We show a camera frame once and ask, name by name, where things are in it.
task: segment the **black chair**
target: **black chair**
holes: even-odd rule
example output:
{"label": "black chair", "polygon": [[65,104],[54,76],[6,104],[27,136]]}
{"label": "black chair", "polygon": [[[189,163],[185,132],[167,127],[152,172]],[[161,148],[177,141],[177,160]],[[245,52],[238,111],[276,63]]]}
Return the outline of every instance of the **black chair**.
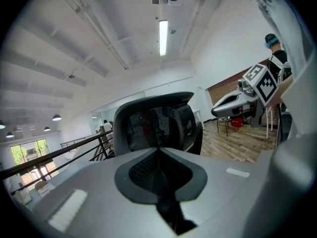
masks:
{"label": "black chair", "polygon": [[170,147],[200,155],[203,127],[188,105],[191,92],[142,98],[122,105],[115,113],[115,155],[152,147]]}

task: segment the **railing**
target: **railing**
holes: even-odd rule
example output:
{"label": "railing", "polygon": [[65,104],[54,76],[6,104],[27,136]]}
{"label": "railing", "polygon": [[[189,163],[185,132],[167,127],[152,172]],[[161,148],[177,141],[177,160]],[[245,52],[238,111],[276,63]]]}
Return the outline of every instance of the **railing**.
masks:
{"label": "railing", "polygon": [[[80,142],[80,141],[83,141],[83,140],[86,139],[87,137],[90,137],[90,136],[81,137],[81,138],[78,138],[78,139],[75,139],[75,140],[70,140],[70,141],[68,141],[68,142],[61,143],[60,146],[61,146],[62,148],[66,148],[67,146],[70,146],[70,145],[76,144],[76,143],[78,143],[78,142]],[[77,150],[78,150],[78,149],[75,148],[75,149],[73,149],[73,150],[71,150],[71,151],[69,151],[69,152],[76,152]]]}
{"label": "railing", "polygon": [[91,151],[93,151],[93,150],[95,150],[95,149],[96,149],[96,151],[95,151],[94,157],[93,157],[92,159],[90,159],[90,161],[94,161],[94,160],[98,161],[98,160],[106,160],[106,159],[109,159],[109,158],[112,157],[112,156],[110,156],[110,155],[112,155],[114,152],[113,152],[113,151],[110,151],[109,154],[106,153],[106,150],[110,149],[110,147],[112,146],[112,144],[106,144],[106,143],[108,143],[110,140],[112,140],[112,138],[107,139],[107,140],[105,140],[105,141],[103,141],[103,138],[104,138],[107,134],[110,134],[110,133],[112,133],[112,130],[107,131],[107,132],[104,132],[104,133],[101,133],[101,134],[97,134],[96,136],[93,136],[93,137],[84,139],[84,140],[82,140],[82,141],[80,141],[80,142],[78,142],[78,143],[72,144],[72,145],[70,145],[70,146],[67,146],[67,147],[62,148],[62,149],[60,149],[60,150],[57,150],[57,151],[55,151],[55,152],[46,154],[46,155],[44,155],[44,156],[41,156],[41,157],[36,158],[36,159],[34,159],[34,160],[31,160],[31,161],[28,161],[28,162],[26,162],[26,163],[20,164],[20,165],[18,165],[18,166],[12,167],[12,168],[10,168],[10,169],[3,170],[3,171],[0,172],[0,179],[1,179],[1,180],[4,180],[4,179],[9,178],[9,177],[11,177],[11,176],[14,176],[14,175],[16,175],[16,174],[19,174],[19,173],[21,173],[21,172],[23,172],[23,171],[26,171],[26,170],[28,170],[28,169],[30,169],[30,168],[36,167],[36,168],[39,169],[39,168],[40,168],[40,165],[41,165],[42,163],[45,163],[45,162],[47,162],[48,160],[51,160],[51,159],[53,159],[53,158],[55,158],[55,157],[57,157],[57,156],[59,156],[59,155],[62,155],[62,154],[64,154],[64,153],[67,153],[67,152],[69,152],[69,151],[71,151],[71,150],[73,150],[73,149],[75,149],[75,148],[78,148],[78,147],[80,147],[80,146],[82,146],[82,145],[85,145],[85,144],[87,144],[87,143],[89,143],[89,142],[92,142],[92,141],[94,141],[94,140],[96,140],[96,139],[99,141],[99,145],[97,145],[97,146],[93,147],[92,149],[88,150],[87,152],[84,152],[83,154],[81,154],[81,155],[79,155],[79,156],[73,158],[72,160],[68,161],[67,163],[65,163],[65,164],[63,164],[63,165],[61,165],[61,166],[59,166],[58,168],[55,168],[54,170],[51,170],[50,172],[48,172],[48,173],[45,174],[45,175],[42,174],[42,172],[41,172],[41,177],[40,177],[40,178],[38,178],[38,179],[36,179],[36,180],[34,180],[34,181],[32,181],[32,182],[30,182],[30,183],[24,185],[23,187],[21,187],[21,188],[19,188],[19,189],[17,189],[17,190],[15,190],[14,192],[11,193],[11,195],[14,195],[16,191],[23,190],[24,188],[27,188],[27,187],[29,187],[29,186],[31,186],[31,185],[37,183],[37,182],[40,181],[40,180],[46,180],[45,176],[48,176],[48,175],[54,173],[55,171],[57,171],[57,170],[59,170],[59,169],[65,167],[65,166],[67,166],[68,164],[74,162],[75,160],[77,160],[77,159],[83,157],[84,155],[86,155],[87,153],[89,153],[89,152],[91,152]]}

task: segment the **person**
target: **person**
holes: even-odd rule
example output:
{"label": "person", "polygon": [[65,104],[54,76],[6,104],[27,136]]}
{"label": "person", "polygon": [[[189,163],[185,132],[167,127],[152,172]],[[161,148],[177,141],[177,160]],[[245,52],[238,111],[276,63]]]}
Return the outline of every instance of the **person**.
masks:
{"label": "person", "polygon": [[104,120],[104,128],[105,128],[105,132],[112,130],[111,124],[106,119]]}
{"label": "person", "polygon": [[272,51],[272,56],[267,62],[267,67],[275,78],[276,82],[282,82],[291,75],[291,68],[287,68],[287,54],[281,48],[281,43],[275,34],[267,34],[265,37],[265,46]]}
{"label": "person", "polygon": [[[314,123],[310,122],[309,119],[306,119],[307,122],[305,122],[303,116],[298,115],[303,111],[298,107],[303,107],[303,104],[306,104],[309,98],[305,98],[304,95],[302,98],[295,96],[294,89],[297,88],[294,86],[294,82],[302,80],[305,77],[304,75],[308,73],[314,73],[315,70],[312,70],[312,68],[317,57],[316,46],[303,19],[293,7],[289,6],[286,0],[255,1],[258,3],[263,17],[276,34],[278,42],[281,41],[281,45],[288,55],[287,61],[291,66],[292,75],[278,84],[278,90],[268,105],[280,104],[283,102],[283,98],[290,114],[292,116],[296,114],[293,117],[288,136],[288,139],[294,138],[307,131],[307,127],[312,128],[314,126]],[[272,48],[272,44],[274,44],[274,41],[268,44],[269,48]]]}
{"label": "person", "polygon": [[265,36],[265,46],[272,51],[272,56],[267,62],[267,67],[272,73],[274,79],[278,84],[278,91],[270,101],[270,105],[281,104],[281,95],[293,83],[293,76],[291,68],[287,62],[287,53],[282,50],[281,43],[275,34],[267,34]]}

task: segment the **ceiling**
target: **ceiling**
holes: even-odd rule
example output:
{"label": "ceiling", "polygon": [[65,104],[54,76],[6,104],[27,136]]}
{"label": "ceiling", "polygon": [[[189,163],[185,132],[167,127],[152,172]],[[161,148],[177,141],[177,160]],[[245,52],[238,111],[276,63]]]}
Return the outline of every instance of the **ceiling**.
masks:
{"label": "ceiling", "polygon": [[[0,119],[10,126],[51,121],[75,92],[105,78],[188,58],[220,1],[31,0],[1,51]],[[162,19],[169,36],[161,58]]]}

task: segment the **green tree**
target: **green tree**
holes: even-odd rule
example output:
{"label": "green tree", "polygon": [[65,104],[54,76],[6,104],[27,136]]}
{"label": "green tree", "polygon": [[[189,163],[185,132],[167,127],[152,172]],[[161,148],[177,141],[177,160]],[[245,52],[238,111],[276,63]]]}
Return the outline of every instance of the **green tree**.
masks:
{"label": "green tree", "polygon": [[50,153],[46,139],[36,141],[35,152],[38,153],[39,156],[40,156],[40,153],[42,156]]}
{"label": "green tree", "polygon": [[27,155],[26,149],[20,147],[19,145],[12,146],[11,153],[16,165],[24,163],[24,157]]}

